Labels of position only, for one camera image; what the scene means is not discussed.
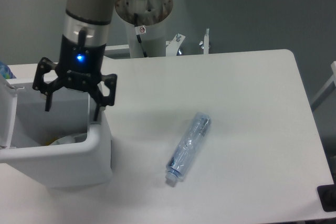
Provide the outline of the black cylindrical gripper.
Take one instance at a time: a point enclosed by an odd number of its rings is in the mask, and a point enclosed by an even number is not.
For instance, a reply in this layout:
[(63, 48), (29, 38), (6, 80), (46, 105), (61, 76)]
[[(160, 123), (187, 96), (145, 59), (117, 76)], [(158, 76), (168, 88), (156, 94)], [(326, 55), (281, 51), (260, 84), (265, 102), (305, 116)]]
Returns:
[[(88, 92), (96, 103), (93, 121), (107, 106), (114, 106), (118, 76), (102, 75), (101, 66), (111, 19), (89, 20), (66, 14), (58, 63), (46, 57), (39, 61), (33, 89), (46, 96), (45, 111), (49, 112), (53, 93), (61, 88)], [(44, 81), (47, 73), (54, 71), (57, 78)]]

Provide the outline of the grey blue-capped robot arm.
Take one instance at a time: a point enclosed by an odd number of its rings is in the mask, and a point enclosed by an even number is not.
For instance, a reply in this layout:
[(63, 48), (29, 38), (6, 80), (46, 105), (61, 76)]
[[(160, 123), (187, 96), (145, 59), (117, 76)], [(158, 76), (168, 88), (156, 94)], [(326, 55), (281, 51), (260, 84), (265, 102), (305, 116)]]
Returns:
[(94, 120), (101, 108), (114, 105), (117, 75), (101, 74), (113, 8), (114, 0), (67, 0), (59, 61), (41, 58), (33, 82), (33, 89), (46, 96), (46, 111), (52, 94), (63, 87), (93, 98)]

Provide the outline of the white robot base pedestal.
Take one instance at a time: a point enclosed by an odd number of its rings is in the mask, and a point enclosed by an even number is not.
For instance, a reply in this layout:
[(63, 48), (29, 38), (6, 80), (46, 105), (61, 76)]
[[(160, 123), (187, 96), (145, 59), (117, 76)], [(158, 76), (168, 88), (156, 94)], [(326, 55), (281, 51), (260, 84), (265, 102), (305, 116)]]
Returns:
[(116, 0), (115, 11), (125, 24), (131, 58), (166, 56), (165, 22), (173, 0)]

